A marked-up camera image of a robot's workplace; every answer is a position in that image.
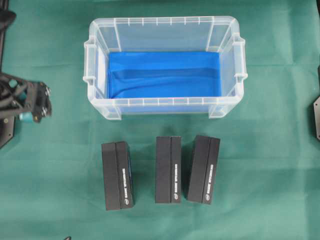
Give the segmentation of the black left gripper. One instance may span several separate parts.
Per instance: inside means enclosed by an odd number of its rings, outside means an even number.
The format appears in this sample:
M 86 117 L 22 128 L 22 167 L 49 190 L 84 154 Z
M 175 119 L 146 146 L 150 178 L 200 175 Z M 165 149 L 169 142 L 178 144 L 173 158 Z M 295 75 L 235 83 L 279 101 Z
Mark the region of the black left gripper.
M 0 74 L 0 118 L 18 116 L 24 123 L 41 122 L 52 115 L 51 89 L 42 81 Z

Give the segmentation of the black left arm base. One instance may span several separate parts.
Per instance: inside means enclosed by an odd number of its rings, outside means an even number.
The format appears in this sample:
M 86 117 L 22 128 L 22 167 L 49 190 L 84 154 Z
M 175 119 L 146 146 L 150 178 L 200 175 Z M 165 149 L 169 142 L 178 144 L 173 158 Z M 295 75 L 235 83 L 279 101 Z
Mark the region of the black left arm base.
M 15 120 L 16 118 L 14 116 L 0 120 L 0 148 L 6 145 L 14 137 Z

